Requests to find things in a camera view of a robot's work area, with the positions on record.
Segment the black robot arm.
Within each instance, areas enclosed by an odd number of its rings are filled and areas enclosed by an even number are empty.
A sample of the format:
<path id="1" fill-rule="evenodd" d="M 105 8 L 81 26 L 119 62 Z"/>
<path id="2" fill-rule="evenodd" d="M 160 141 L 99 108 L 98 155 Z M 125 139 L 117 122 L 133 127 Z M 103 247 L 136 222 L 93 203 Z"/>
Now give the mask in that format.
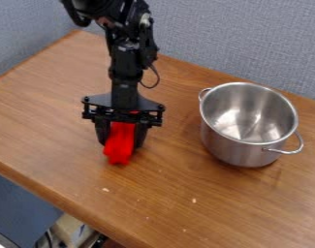
<path id="1" fill-rule="evenodd" d="M 158 46 L 154 20 L 145 0 L 59 0 L 74 24 L 97 24 L 105 31 L 110 56 L 109 93 L 82 98 L 82 117 L 95 124 L 98 142 L 110 140 L 113 124 L 134 126 L 134 147 L 142 147 L 148 129 L 162 125 L 165 106 L 138 93 L 146 69 L 154 68 Z"/>

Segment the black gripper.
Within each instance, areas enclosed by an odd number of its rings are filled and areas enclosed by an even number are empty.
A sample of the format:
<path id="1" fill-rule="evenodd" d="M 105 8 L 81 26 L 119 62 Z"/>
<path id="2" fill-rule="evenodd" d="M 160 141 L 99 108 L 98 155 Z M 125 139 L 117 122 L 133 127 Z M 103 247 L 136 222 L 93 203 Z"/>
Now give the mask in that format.
<path id="1" fill-rule="evenodd" d="M 111 122 L 137 124 L 136 148 L 144 145 L 148 127 L 162 125 L 165 106 L 140 95 L 137 80 L 114 79 L 110 92 L 85 96 L 82 104 L 82 118 L 95 124 L 101 145 L 106 144 Z"/>

